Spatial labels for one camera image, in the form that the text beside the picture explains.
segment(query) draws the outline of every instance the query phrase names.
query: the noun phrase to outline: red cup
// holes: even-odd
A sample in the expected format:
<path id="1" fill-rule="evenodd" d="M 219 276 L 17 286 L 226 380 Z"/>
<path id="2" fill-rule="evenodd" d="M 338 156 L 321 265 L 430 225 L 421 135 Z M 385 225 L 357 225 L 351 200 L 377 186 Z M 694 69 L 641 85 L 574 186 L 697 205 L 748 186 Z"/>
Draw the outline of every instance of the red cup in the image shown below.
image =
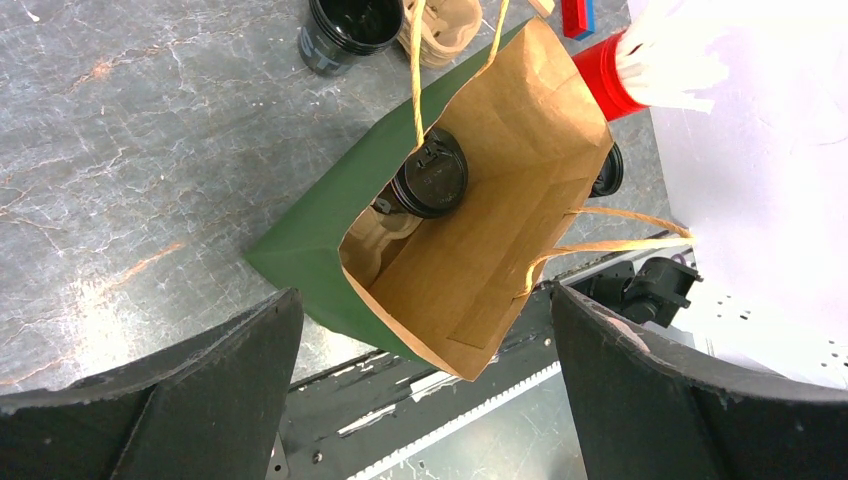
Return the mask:
<path id="1" fill-rule="evenodd" d="M 630 97 L 615 68 L 615 49 L 623 34 L 616 33 L 572 57 L 608 122 L 647 108 Z"/>

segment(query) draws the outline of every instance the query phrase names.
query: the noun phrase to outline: paper bag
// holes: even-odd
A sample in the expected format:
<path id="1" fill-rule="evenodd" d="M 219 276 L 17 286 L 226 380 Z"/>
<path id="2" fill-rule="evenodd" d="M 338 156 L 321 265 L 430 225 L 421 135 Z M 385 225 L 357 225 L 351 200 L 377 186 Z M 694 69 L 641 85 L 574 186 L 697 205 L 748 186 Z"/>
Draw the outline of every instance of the paper bag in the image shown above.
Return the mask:
<path id="1" fill-rule="evenodd" d="M 459 208 L 424 220 L 367 289 L 342 268 L 354 220 L 414 150 L 410 102 L 378 121 L 253 247 L 247 260 L 303 293 L 325 327 L 473 380 L 521 311 L 531 262 L 574 220 L 612 138 L 600 108 L 540 19 L 424 89 L 425 126 L 459 141 L 469 183 Z M 541 273 L 537 268 L 533 279 Z"/>

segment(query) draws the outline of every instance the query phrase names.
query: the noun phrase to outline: black cup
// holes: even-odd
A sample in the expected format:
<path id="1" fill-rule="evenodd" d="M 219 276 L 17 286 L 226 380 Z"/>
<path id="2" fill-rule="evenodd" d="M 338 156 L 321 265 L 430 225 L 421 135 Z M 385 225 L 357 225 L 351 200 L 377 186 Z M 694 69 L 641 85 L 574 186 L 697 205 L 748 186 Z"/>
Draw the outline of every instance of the black cup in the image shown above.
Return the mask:
<path id="1" fill-rule="evenodd" d="M 601 173 L 592 185 L 592 193 L 589 198 L 612 195 L 621 188 L 622 181 L 624 181 L 624 158 L 621 156 L 618 144 L 613 143 L 606 160 L 604 160 L 604 166 L 601 167 Z"/>
<path id="2" fill-rule="evenodd" d="M 309 0 L 309 13 L 300 30 L 300 58 L 330 77 L 385 50 L 403 25 L 400 0 Z"/>
<path id="3" fill-rule="evenodd" d="M 377 196 L 374 209 L 438 218 L 456 209 L 468 188 L 468 163 L 459 142 L 434 128 Z"/>

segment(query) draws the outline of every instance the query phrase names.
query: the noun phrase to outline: bag handle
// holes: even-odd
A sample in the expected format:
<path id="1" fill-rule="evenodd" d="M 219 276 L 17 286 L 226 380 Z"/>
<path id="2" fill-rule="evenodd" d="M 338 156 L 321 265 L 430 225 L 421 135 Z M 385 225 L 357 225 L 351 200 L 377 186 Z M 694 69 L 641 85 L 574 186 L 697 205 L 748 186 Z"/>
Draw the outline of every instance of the bag handle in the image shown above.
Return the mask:
<path id="1" fill-rule="evenodd" d="M 416 0 L 415 7 L 412 9 L 412 25 L 410 25 L 409 31 L 409 70 L 412 73 L 412 114 L 415 119 L 415 150 L 424 145 L 424 120 L 421 118 L 421 22 L 423 21 L 424 7 L 426 5 L 426 0 Z M 503 30 L 503 22 L 506 18 L 506 9 L 508 6 L 509 0 L 501 0 L 501 9 L 498 12 L 498 25 L 495 27 L 495 38 L 492 40 L 489 58 L 475 76 L 483 73 L 495 61 L 495 55 L 497 55 L 501 43 L 501 31 Z"/>
<path id="2" fill-rule="evenodd" d="M 642 222 L 649 223 L 660 228 L 664 228 L 680 236 L 675 238 L 653 238 L 645 240 L 607 240 L 603 242 L 580 243 L 577 245 L 553 248 L 548 251 L 548 253 L 540 255 L 539 257 L 536 257 L 535 260 L 533 260 L 533 262 L 527 268 L 527 277 L 524 281 L 524 290 L 519 293 L 518 296 L 516 296 L 515 298 L 520 298 L 530 294 L 530 292 L 533 290 L 533 285 L 535 284 L 535 282 L 533 281 L 533 273 L 536 271 L 536 267 L 539 266 L 540 263 L 554 257 L 559 257 L 562 255 L 568 255 L 577 252 L 627 252 L 631 250 L 650 250 L 695 244 L 695 236 L 692 235 L 689 230 L 675 225 L 672 222 L 662 220 L 657 217 L 652 217 L 650 215 L 603 207 L 577 208 L 569 210 L 566 215 L 579 213 L 599 213 L 604 215 L 614 215 L 617 217 L 629 218 L 633 220 L 640 220 Z"/>

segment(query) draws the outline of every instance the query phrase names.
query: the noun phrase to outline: gray marble countertop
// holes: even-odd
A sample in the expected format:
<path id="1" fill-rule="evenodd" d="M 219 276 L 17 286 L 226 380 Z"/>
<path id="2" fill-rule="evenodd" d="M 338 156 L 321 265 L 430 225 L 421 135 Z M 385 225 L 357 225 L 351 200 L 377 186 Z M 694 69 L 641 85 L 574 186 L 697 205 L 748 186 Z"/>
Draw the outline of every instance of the gray marble countertop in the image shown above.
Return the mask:
<path id="1" fill-rule="evenodd" d="M 497 5 L 462 58 L 489 43 Z M 596 1 L 598 34 L 628 23 Z M 409 97 L 399 46 L 317 77 L 307 2 L 15 0 L 0 12 L 0 393 L 57 389 L 217 325 L 274 289 L 241 254 Z M 513 2 L 507 27 L 533 14 Z M 560 31 L 557 11 L 551 17 Z M 425 71 L 428 83 L 442 73 Z M 646 113 L 616 122 L 622 190 L 668 216 Z M 564 239 L 644 237 L 581 218 Z M 552 261 L 547 275 L 588 257 Z M 307 322 L 296 378 L 370 347 Z"/>

